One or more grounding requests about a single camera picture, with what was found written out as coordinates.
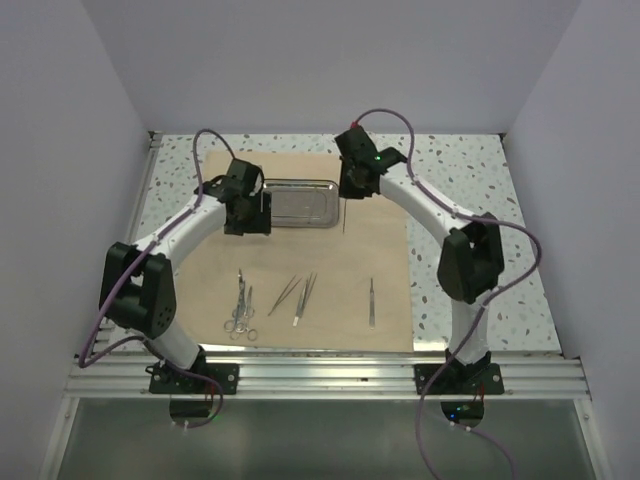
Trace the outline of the steel scalpel handle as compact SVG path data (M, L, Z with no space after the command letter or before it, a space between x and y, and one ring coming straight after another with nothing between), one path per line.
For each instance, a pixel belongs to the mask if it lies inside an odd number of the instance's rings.
M369 317L368 317L369 329L374 330L376 327L376 305L375 305L375 288L374 278L370 278L369 283Z
M342 210L342 234L346 233L346 220L348 213L348 200L343 199L343 210Z

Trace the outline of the steel surgical scissors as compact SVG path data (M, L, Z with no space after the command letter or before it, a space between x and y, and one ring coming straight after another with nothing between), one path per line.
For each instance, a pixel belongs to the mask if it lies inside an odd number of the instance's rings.
M250 318L254 314L254 309L251 305L250 299L252 291L251 288L247 286L242 270L238 271L238 288L238 299L232 316Z

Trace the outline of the beige surgical wrap cloth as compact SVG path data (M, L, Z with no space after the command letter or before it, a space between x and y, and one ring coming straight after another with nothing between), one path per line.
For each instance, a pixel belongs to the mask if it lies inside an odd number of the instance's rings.
M413 349L407 215L375 196L348 202L346 233L333 228L275 228L268 236L208 236L176 274L176 320L200 344L248 346L224 323L238 297L238 271L253 287L257 347L401 352ZM302 287L318 274L304 313L292 321ZM268 312L289 282L300 282ZM374 278L376 327L369 329L369 283Z

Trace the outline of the steel ring-handled clamp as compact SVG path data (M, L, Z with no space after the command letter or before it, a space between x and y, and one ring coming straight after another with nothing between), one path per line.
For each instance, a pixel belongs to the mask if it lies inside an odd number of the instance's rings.
M248 330L250 308L247 302L246 287L239 288L238 300L232 317L224 323L224 330L228 333L244 333Z

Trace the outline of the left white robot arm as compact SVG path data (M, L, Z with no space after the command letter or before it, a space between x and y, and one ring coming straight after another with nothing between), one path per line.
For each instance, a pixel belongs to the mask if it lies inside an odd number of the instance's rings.
M106 254L99 318L139 333L185 392L211 380L204 351L178 325L175 270L209 235L271 233L271 194L262 168L234 158L227 172L201 182L163 226Z

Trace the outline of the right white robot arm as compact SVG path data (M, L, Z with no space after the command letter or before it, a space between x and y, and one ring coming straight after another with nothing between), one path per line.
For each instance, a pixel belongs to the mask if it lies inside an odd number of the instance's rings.
M491 363L487 301L504 271L499 227L494 218L461 209L423 183L399 150L378 149L361 126L335 137L341 161L339 196L361 200L380 195L417 221L440 247L436 277L451 300L451 338L442 372L451 389L468 392Z

